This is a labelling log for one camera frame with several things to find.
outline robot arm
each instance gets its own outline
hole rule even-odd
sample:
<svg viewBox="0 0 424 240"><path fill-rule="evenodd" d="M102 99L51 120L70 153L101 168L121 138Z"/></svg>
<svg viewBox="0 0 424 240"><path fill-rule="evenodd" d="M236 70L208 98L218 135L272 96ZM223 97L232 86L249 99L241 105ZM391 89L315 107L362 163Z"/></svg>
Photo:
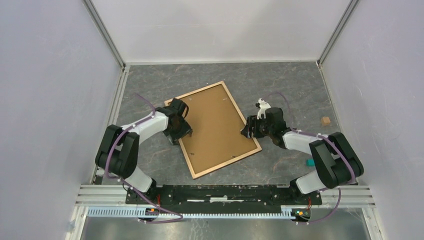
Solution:
<svg viewBox="0 0 424 240"><path fill-rule="evenodd" d="M187 134L191 135L193 130L184 119L188 111L189 107L183 101L174 98L169 106L156 108L155 112L146 117L151 119L143 123L136 125L140 121L137 120L123 126L108 126L97 152L95 163L104 169L115 140L125 129L134 126L125 133L118 143L121 149L113 151L109 163L109 172L120 176L127 183L146 193L151 186L156 186L156 182L137 166L139 145L159 132L163 132L172 144L176 144L178 139Z"/></svg>
<svg viewBox="0 0 424 240"><path fill-rule="evenodd" d="M351 180L351 174L345 163L323 139L311 134L299 134L300 130L287 127L281 108L271 107L262 99L259 99L255 106L259 108L258 114L247 117L246 126L241 130L242 135L247 138L268 136L274 145L282 149L312 155L316 170L290 182L295 196L325 188L333 189ZM361 161L342 133L335 132L322 136L327 137L340 150L353 169L355 177L364 173Z"/></svg>

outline metal grating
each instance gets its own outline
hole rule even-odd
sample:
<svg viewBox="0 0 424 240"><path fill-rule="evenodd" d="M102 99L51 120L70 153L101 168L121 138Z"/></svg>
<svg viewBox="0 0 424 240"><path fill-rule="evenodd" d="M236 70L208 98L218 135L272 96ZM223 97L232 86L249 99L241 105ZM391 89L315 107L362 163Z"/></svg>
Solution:
<svg viewBox="0 0 424 240"><path fill-rule="evenodd" d="M282 207L281 213L195 213L182 216L186 219L295 219L291 215L292 209ZM91 206L88 209L88 217L107 217L107 218L153 218L146 215L146 207L129 206ZM174 218L173 214L161 213L158 218Z"/></svg>

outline white cow figurine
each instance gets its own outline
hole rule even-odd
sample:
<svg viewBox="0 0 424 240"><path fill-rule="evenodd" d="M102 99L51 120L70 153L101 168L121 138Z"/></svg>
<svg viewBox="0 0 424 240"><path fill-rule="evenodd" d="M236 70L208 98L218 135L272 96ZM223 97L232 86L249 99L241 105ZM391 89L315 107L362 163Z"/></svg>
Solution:
<svg viewBox="0 0 424 240"><path fill-rule="evenodd" d="M266 119L267 116L265 115L265 110L271 108L270 104L266 101L264 101L262 98L259 98L259 100L257 101L257 104L259 104L259 111L257 111L257 119L261 119L264 118Z"/></svg>

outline black mounting plate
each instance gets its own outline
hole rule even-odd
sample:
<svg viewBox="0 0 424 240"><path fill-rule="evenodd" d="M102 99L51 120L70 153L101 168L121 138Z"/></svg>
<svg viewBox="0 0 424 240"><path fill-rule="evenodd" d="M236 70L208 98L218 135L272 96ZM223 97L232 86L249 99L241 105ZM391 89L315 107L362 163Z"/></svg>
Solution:
<svg viewBox="0 0 424 240"><path fill-rule="evenodd" d="M281 205L306 206L308 198L312 205L323 204L319 192L292 198L288 185L163 185L156 192L154 203L181 214L281 213ZM147 204L132 190L125 203Z"/></svg>

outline teal block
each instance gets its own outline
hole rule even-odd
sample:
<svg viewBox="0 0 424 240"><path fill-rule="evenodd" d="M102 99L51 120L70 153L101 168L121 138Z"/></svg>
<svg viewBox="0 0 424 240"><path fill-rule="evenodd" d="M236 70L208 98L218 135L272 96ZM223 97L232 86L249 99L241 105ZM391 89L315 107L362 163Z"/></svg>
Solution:
<svg viewBox="0 0 424 240"><path fill-rule="evenodd" d="M314 167L314 166L315 166L315 162L314 162L314 160L313 160L312 158L311 158L311 159L306 160L306 166Z"/></svg>

